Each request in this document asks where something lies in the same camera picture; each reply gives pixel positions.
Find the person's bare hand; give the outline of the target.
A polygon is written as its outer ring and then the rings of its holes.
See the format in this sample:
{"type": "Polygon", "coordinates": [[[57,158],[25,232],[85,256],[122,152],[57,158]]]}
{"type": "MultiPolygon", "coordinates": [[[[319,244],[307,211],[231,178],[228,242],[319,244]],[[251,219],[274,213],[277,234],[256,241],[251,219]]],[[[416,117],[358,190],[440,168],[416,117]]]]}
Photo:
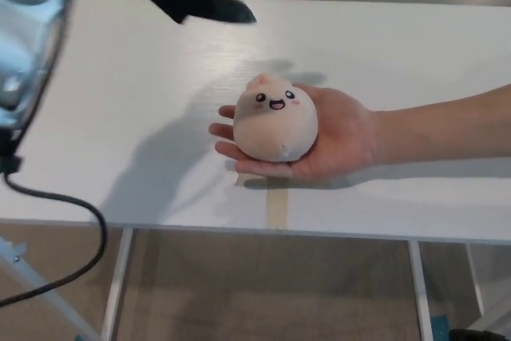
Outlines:
{"type": "Polygon", "coordinates": [[[208,129],[221,139],[215,150],[233,159],[236,171],[258,176],[324,180],[371,165],[373,113],[341,91],[304,84],[297,87],[311,97],[319,119],[319,134],[307,155],[291,163],[256,161],[233,143],[232,126],[217,122],[208,129]]]}

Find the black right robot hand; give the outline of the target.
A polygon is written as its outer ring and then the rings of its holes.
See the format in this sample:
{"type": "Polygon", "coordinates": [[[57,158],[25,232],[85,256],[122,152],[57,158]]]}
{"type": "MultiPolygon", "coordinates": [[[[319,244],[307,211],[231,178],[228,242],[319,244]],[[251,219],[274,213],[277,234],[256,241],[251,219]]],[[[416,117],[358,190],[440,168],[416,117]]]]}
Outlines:
{"type": "Polygon", "coordinates": [[[449,341],[510,341],[510,339],[491,331],[452,329],[449,332],[449,341]]]}

